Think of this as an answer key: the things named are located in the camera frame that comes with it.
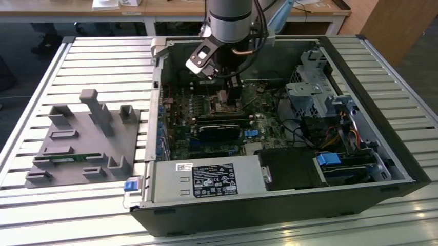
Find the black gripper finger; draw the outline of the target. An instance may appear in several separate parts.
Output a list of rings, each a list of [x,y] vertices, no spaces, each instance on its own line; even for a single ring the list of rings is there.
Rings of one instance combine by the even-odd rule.
[[[227,80],[227,104],[235,105],[237,100],[241,98],[241,80],[235,76]]]

